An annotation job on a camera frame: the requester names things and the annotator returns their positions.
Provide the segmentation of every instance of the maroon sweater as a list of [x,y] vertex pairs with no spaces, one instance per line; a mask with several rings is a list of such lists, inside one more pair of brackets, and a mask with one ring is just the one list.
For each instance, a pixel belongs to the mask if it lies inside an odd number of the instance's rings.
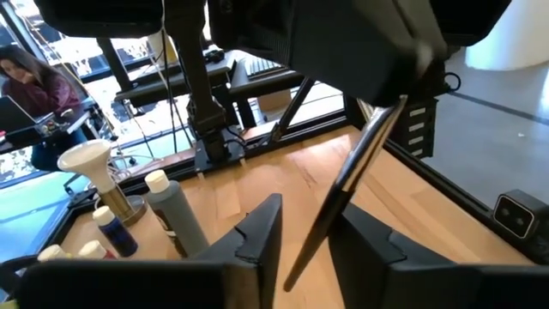
[[9,95],[32,117],[62,112],[81,103],[76,91],[62,76],[46,78],[43,86],[23,84],[9,78],[2,85],[2,95]]

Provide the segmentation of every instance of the white wall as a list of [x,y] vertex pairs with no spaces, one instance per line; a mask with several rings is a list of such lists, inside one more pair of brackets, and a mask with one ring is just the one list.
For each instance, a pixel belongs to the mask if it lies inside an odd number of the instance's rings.
[[549,60],[549,0],[513,0],[492,32],[467,48],[466,64],[517,70]]

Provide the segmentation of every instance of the wooden board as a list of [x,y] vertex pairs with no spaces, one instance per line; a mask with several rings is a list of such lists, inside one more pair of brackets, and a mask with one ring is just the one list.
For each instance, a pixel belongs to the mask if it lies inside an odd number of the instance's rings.
[[[347,127],[292,145],[181,186],[208,239],[216,241],[273,192],[283,196],[281,287],[320,204],[359,132]],[[423,179],[383,151],[353,201],[408,237],[458,263],[531,264]],[[177,258],[148,212],[131,228],[140,244],[133,258]],[[86,241],[106,244],[90,215],[77,219],[62,246],[76,252]],[[343,308],[324,243],[296,288],[279,288],[276,308]]]

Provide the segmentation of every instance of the bottle cap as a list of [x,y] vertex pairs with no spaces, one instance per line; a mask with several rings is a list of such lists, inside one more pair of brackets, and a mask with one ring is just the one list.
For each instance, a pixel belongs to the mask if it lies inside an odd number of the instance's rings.
[[61,249],[59,245],[50,245],[45,248],[39,255],[38,260],[40,262],[45,262],[54,258],[67,258],[68,255]]
[[145,176],[145,183],[152,193],[161,193],[170,187],[170,179],[163,170],[156,170]]
[[106,255],[106,249],[98,240],[87,242],[79,251],[80,258],[97,258],[102,259]]
[[92,214],[92,217],[95,223],[97,223],[100,227],[108,225],[116,218],[109,206],[101,206],[97,208]]

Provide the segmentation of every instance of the woman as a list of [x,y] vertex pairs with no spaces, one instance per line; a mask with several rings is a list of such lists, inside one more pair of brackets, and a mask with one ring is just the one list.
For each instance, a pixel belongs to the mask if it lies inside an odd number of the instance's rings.
[[[0,48],[0,74],[7,77],[2,95],[9,95],[32,117],[60,113],[81,104],[75,89],[60,72],[17,46]],[[79,129],[54,144],[35,145],[31,164],[42,171],[59,171],[59,155],[86,140]]]

